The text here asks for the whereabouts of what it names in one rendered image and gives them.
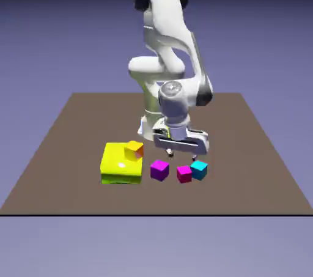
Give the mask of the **large yellow box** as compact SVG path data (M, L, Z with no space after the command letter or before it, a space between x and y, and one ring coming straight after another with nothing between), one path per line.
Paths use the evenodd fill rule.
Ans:
M139 184L142 179L143 157L128 160L124 154L126 142L107 142L100 164L102 184Z

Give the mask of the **small purple cube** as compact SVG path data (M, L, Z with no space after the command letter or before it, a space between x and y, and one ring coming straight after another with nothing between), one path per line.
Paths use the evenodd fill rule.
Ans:
M169 163L162 160L155 160L150 165L150 177L162 182L169 175Z

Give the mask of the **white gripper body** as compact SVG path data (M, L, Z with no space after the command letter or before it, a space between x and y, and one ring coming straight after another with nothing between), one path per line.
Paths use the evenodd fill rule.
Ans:
M153 141L156 147L189 152L193 155L205 155L209 149L208 134L199 130L187 130L187 137L176 141L168 136L165 129L153 131Z

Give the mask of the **small orange cube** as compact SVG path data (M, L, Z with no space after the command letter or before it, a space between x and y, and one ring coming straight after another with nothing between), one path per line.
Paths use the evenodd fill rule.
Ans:
M141 142L129 141L124 146L124 154L128 160L135 161L144 156L144 145Z

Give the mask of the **small cyan cube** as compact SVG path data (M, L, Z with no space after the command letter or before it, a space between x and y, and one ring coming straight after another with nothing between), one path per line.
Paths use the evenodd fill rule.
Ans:
M207 175L208 164L196 160L190 165L190 169L193 179L202 180Z

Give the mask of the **small magenta cube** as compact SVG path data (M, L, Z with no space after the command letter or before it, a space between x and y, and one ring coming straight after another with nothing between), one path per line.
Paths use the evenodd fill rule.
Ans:
M177 179L180 183L192 181L192 170L188 165L177 167Z

